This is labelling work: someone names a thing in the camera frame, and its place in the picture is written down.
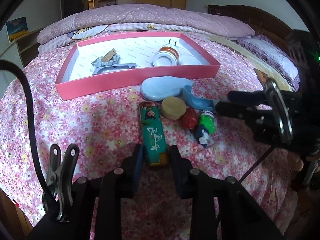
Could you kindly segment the blue yellow picture card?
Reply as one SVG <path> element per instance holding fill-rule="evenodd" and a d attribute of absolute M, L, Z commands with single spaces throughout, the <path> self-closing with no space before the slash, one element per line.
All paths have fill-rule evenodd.
<path fill-rule="evenodd" d="M 25 17 L 20 17 L 10 20 L 6 23 L 9 42 L 12 42 L 19 37 L 29 33 L 27 20 Z"/>

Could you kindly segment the round cork disc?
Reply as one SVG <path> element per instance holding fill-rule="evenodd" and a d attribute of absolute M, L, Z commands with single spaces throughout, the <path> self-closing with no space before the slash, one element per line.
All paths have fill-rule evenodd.
<path fill-rule="evenodd" d="M 161 103 L 161 113 L 170 120 L 180 119 L 186 111 L 186 105 L 180 98 L 170 96 Z"/>

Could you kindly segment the red green cartoon figurine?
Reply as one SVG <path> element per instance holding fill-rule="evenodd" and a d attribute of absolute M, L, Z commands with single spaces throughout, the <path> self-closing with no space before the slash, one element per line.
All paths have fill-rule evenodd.
<path fill-rule="evenodd" d="M 215 133 L 215 118 L 213 112 L 203 110 L 198 115 L 193 108 L 188 108 L 180 119 L 181 126 L 190 130 L 198 144 L 206 148 L 208 146 L 209 137 Z"/>

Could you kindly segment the dark wooden headboard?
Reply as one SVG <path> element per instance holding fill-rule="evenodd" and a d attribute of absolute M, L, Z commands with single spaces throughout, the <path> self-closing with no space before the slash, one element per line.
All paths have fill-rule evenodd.
<path fill-rule="evenodd" d="M 255 35 L 264 35 L 282 51 L 291 55 L 285 38 L 292 29 L 282 20 L 259 8 L 247 5 L 207 5 L 208 13 L 236 18 L 248 24 Z"/>

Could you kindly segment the white jar orange label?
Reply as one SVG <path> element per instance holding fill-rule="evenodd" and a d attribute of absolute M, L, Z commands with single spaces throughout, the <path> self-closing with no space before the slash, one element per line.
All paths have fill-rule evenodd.
<path fill-rule="evenodd" d="M 166 44 L 153 56 L 152 64 L 154 67 L 177 66 L 179 57 L 178 47 Z"/>

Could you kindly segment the metal spring clamp right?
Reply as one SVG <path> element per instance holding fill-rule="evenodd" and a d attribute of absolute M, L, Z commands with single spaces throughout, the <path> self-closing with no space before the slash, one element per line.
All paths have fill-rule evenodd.
<path fill-rule="evenodd" d="M 280 89 L 274 79 L 267 79 L 264 93 L 269 106 L 272 107 L 276 126 L 280 133 L 281 142 L 290 142 L 293 138 L 293 131 L 289 113 L 284 99 L 281 95 Z"/>

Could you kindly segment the metal spring clamp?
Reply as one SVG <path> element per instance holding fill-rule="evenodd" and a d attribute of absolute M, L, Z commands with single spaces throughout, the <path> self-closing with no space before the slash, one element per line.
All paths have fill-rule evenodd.
<path fill-rule="evenodd" d="M 280 89 L 274 79 L 267 79 L 264 93 L 269 106 L 272 107 L 276 126 L 280 133 L 281 142 L 290 142 L 293 138 L 293 131 L 289 113 L 284 99 L 281 95 Z"/>
<path fill-rule="evenodd" d="M 50 147 L 46 175 L 49 193 L 43 193 L 42 202 L 45 212 L 52 213 L 60 222 L 69 220 L 73 205 L 72 179 L 79 153 L 77 144 L 70 144 L 64 157 L 61 157 L 61 148 L 57 144 Z"/>

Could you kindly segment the pink folded quilt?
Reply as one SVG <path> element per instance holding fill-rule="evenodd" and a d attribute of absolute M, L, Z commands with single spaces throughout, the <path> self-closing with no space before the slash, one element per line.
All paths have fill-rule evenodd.
<path fill-rule="evenodd" d="M 255 35 L 255 31 L 236 18 L 166 8 L 151 4 L 119 4 L 89 9 L 68 16 L 42 29 L 37 37 L 40 44 L 68 32 L 116 23 L 157 23 L 192 27 L 217 36 L 241 38 Z"/>

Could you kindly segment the red shallow cardboard box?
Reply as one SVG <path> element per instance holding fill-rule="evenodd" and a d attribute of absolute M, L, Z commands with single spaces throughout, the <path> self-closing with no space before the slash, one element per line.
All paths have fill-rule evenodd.
<path fill-rule="evenodd" d="M 177 66 L 154 67 L 153 56 L 169 40 L 179 40 Z M 92 75 L 97 67 L 135 63 L 135 69 Z M 220 63 L 183 33 L 150 31 L 112 34 L 78 42 L 68 53 L 55 82 L 62 100 L 140 85 L 145 79 L 174 76 L 213 78 Z"/>

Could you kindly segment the blue inhaler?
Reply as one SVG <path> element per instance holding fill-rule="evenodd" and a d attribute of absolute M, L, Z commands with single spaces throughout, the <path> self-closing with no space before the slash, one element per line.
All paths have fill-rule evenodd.
<path fill-rule="evenodd" d="M 191 86 L 185 85 L 182 89 L 182 99 L 183 101 L 191 108 L 197 110 L 207 110 L 213 111 L 214 110 L 214 103 L 213 100 L 208 100 L 204 98 L 197 98 L 191 92 Z"/>

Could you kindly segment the white wall charger plug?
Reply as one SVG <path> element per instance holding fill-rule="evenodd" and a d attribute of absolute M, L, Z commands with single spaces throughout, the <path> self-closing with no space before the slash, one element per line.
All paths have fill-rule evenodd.
<path fill-rule="evenodd" d="M 169 46 L 173 49 L 178 49 L 179 48 L 179 40 L 171 38 L 169 40 L 167 46 Z"/>

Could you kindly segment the light blue oval case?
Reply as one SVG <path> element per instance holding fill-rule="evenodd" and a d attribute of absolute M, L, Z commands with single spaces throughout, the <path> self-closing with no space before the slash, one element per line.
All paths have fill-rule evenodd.
<path fill-rule="evenodd" d="M 181 77 L 150 77 L 142 82 L 140 92 L 147 100 L 162 101 L 170 96 L 179 96 L 186 85 L 192 84 L 193 81 Z"/>

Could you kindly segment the green rectangular tin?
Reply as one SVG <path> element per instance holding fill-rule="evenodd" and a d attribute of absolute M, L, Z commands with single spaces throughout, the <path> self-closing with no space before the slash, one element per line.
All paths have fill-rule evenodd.
<path fill-rule="evenodd" d="M 142 141 L 149 166 L 168 164 L 167 144 L 157 103 L 144 101 L 139 104 Z"/>

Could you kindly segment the white bedside shelf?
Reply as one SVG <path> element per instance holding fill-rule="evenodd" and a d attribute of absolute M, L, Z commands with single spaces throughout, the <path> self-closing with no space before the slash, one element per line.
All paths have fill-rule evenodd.
<path fill-rule="evenodd" d="M 12 62 L 24 69 L 39 54 L 37 36 L 41 30 L 42 28 L 36 29 L 10 42 L 1 52 L 1 60 Z"/>

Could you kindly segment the white purple pillow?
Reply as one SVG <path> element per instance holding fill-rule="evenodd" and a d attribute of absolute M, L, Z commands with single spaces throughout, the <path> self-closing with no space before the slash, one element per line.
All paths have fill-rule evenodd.
<path fill-rule="evenodd" d="M 292 59 L 265 35 L 238 38 L 235 43 L 265 60 L 289 83 L 293 91 L 299 90 L 298 69 Z"/>

